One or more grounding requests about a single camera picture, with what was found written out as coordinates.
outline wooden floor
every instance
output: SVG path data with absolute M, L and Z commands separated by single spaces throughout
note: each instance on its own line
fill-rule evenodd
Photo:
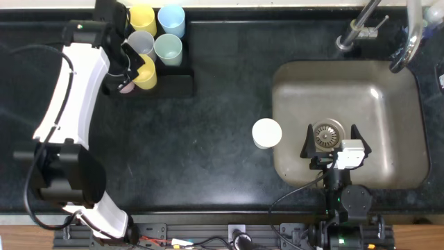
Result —
M 397 250 L 444 249 L 444 226 L 394 226 Z M 37 226 L 0 226 L 3 250 L 50 250 L 53 232 Z

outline drain strainer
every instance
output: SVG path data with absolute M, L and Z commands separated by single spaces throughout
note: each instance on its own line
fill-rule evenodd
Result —
M 333 119 L 324 119 L 314 125 L 316 148 L 331 151 L 339 142 L 345 139 L 345 131 L 340 123 Z
M 316 143 L 325 148 L 332 148 L 339 141 L 338 130 L 329 124 L 321 124 L 315 128 L 314 136 L 316 136 Z

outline faucet spout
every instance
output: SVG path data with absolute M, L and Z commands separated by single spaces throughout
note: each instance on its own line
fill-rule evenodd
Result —
M 409 18 L 409 36 L 401 53 L 390 64 L 390 71 L 398 73 L 415 56 L 422 37 L 422 7 L 419 0 L 407 0 Z

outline sink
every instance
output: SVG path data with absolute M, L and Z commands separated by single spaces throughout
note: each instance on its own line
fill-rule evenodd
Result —
M 274 165 L 290 185 L 316 178 L 309 159 L 299 157 L 313 124 L 317 150 L 350 139 L 356 124 L 373 152 L 350 172 L 368 188 L 416 188 L 427 177 L 429 161 L 414 75 L 393 74 L 384 61 L 290 62 L 273 79 L 273 118 L 282 127 Z

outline chrome faucet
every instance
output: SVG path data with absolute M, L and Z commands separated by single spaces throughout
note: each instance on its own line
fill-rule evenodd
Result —
M 362 38 L 376 38 L 377 29 L 388 19 L 384 18 L 375 28 L 364 27 L 365 22 L 375 11 L 381 0 L 370 0 L 366 7 L 361 11 L 358 18 L 350 23 L 350 28 L 344 36 L 339 36 L 336 39 L 337 47 L 342 51 L 349 51 L 353 47 L 353 42 L 356 39 Z M 398 73 L 403 69 L 413 58 L 416 50 L 419 47 L 422 37 L 422 8 L 420 0 L 406 0 L 407 14 L 409 19 L 409 36 L 404 49 L 396 56 L 390 64 L 390 71 Z

